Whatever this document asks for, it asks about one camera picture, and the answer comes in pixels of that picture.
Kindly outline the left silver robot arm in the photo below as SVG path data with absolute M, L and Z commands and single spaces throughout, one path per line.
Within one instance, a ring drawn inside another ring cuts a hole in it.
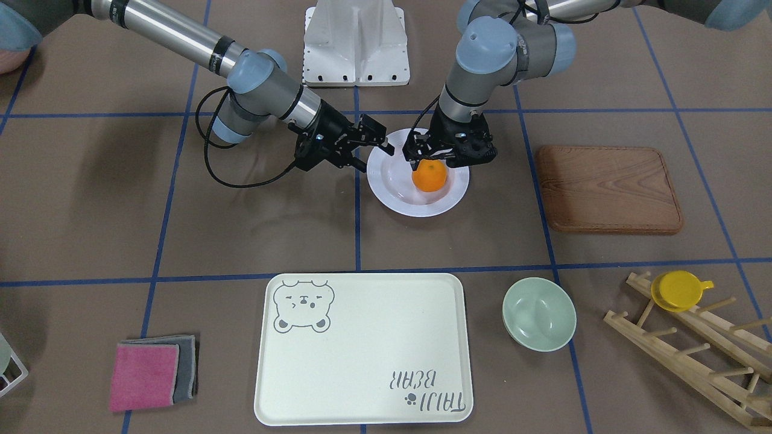
M 450 168 L 487 164 L 497 155 L 484 116 L 495 88 L 548 77 L 573 63 L 574 25 L 616 8 L 656 8 L 732 32 L 769 1 L 466 1 L 456 19 L 460 41 L 427 132 L 411 131 L 403 157 L 413 171 L 425 160 Z

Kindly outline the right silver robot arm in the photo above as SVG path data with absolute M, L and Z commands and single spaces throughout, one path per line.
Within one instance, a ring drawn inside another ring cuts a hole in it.
M 113 22 L 226 79 L 224 107 L 210 128 L 227 143 L 240 143 L 275 116 L 298 135 L 295 166 L 304 171 L 324 160 L 365 171 L 353 154 L 359 146 L 395 152 L 385 126 L 367 115 L 349 121 L 287 74 L 278 52 L 246 49 L 158 1 L 3 1 L 2 49 L 30 49 L 77 14 Z

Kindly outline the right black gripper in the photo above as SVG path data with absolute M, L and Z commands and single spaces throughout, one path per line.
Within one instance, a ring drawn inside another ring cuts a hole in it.
M 323 102 L 312 124 L 299 134 L 293 162 L 302 171 L 310 171 L 326 160 L 339 169 L 353 167 L 366 173 L 367 163 L 353 152 L 359 146 L 377 146 L 388 156 L 394 156 L 395 147 L 387 135 L 386 127 L 372 116 L 361 115 L 358 123 L 353 123 Z

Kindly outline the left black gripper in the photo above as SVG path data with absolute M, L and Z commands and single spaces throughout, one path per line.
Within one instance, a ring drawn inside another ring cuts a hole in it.
M 444 160 L 446 166 L 460 166 L 464 163 L 460 146 L 465 132 L 483 124 L 488 125 L 484 115 L 472 115 L 469 122 L 457 122 L 438 109 L 432 116 L 428 134 L 408 133 L 402 147 L 403 156 L 413 171 L 417 171 L 424 159 Z

